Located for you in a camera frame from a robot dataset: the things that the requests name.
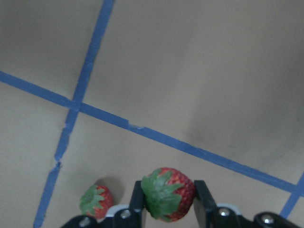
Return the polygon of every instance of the green leafy strawberry cap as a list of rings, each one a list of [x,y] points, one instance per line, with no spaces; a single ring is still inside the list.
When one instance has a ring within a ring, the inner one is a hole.
[[[181,183],[167,184],[172,177],[172,171],[167,171],[162,175],[161,169],[156,169],[150,176],[142,179],[141,187],[146,197],[147,210],[155,219],[170,221],[167,215],[178,210],[181,202],[181,195],[173,193],[183,187]]]
[[[100,205],[99,201],[104,200],[105,198],[103,196],[100,196],[99,194],[103,193],[104,189],[97,189],[97,185],[91,186],[85,194],[80,198],[80,210],[81,212],[86,215],[87,213],[91,215],[95,215],[94,208],[100,208],[103,209],[103,207]]]

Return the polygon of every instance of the toy strawberry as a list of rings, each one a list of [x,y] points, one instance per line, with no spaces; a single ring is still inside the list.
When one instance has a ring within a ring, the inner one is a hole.
[[[142,190],[151,216],[166,222],[184,217],[195,196],[195,186],[185,174],[173,168],[159,168],[143,177]]]
[[[113,197],[106,186],[91,186],[80,199],[80,210],[84,215],[103,219],[113,206]]]

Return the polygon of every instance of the red strawberry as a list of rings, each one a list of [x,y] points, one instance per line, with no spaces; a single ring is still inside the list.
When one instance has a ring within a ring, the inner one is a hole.
[[[103,219],[113,206],[113,197],[106,186],[91,186],[80,199],[80,210],[84,215]]]
[[[166,222],[184,217],[195,196],[194,183],[173,168],[156,169],[148,177],[143,177],[141,186],[147,210],[153,218]]]

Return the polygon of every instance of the metal bolt head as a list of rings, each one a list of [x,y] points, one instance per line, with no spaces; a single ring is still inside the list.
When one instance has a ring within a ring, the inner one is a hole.
[[[274,223],[274,218],[271,215],[265,214],[261,217],[262,222],[266,223],[266,224],[272,224]]]
[[[126,219],[126,218],[128,218],[128,217],[130,217],[131,216],[131,212],[129,211],[129,210],[124,210],[121,214],[120,214],[120,217],[122,218],[122,219]]]
[[[86,227],[91,223],[88,217],[85,217],[83,220],[79,222],[79,227]]]
[[[218,212],[221,216],[229,216],[230,214],[230,211],[227,208],[220,208]]]

